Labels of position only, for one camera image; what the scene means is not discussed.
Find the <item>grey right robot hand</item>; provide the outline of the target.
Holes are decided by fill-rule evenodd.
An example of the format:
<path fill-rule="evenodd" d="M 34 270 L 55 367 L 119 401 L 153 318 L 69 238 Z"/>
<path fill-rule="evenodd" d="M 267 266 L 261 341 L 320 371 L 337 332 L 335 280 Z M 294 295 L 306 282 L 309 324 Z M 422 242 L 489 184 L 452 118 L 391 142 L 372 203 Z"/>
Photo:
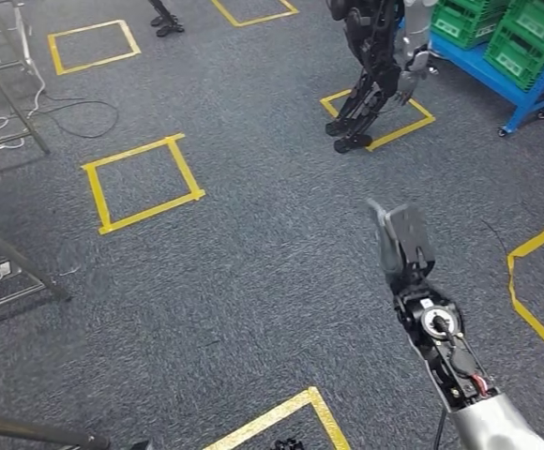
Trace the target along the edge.
<path fill-rule="evenodd" d="M 388 277 L 399 276 L 403 270 L 403 259 L 390 214 L 373 199 L 367 199 L 367 204 L 373 211 L 377 227 L 380 267 Z"/>

